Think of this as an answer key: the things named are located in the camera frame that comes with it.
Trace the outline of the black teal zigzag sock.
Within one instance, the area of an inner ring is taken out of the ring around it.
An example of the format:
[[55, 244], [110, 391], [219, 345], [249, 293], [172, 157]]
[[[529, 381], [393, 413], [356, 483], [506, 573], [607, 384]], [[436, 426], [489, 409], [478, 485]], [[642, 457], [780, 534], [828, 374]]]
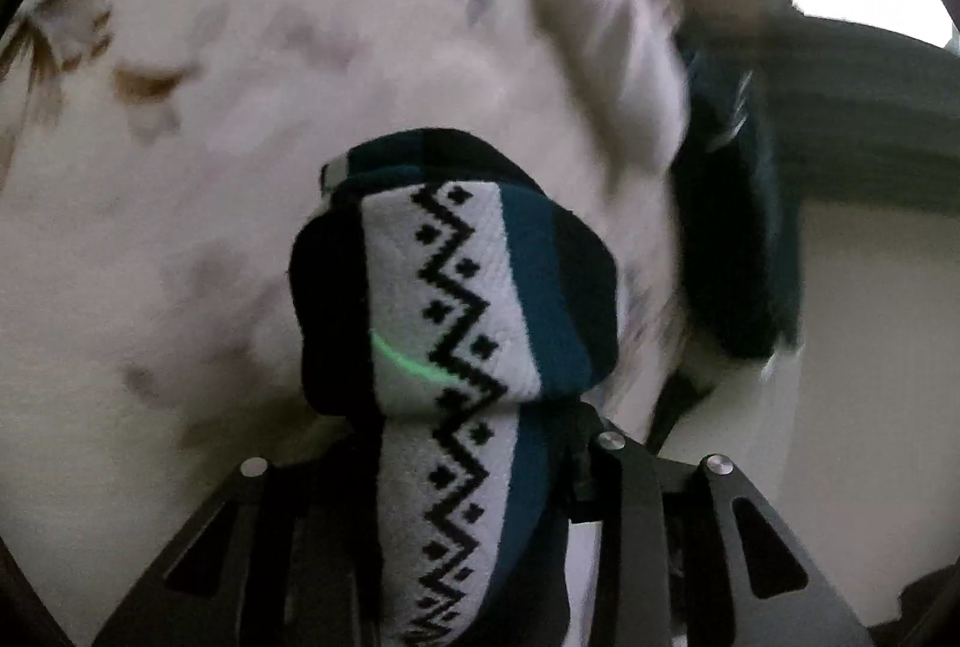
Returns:
[[619, 360], [610, 250], [465, 131], [353, 146], [320, 190], [288, 268], [302, 392], [376, 431], [377, 635], [562, 644], [579, 410]]

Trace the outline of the white floral bed blanket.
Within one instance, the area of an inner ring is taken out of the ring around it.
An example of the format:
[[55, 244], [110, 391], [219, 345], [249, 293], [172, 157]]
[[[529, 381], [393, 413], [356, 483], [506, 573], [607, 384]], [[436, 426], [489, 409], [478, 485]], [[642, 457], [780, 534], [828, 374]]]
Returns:
[[477, 133], [605, 237], [628, 312], [601, 402], [642, 436], [683, 330], [669, 190], [589, 125], [534, 0], [18, 8], [2, 39], [2, 535], [71, 642], [233, 466], [319, 436], [291, 242], [325, 159], [422, 125]]

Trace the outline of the dark teal garment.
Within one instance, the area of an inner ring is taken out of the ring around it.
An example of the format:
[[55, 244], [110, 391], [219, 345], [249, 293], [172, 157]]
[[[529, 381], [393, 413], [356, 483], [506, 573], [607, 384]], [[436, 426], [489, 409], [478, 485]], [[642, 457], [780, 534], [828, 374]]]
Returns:
[[799, 343], [799, 218], [750, 68], [690, 32], [675, 39], [690, 119], [670, 168], [693, 328], [729, 360]]

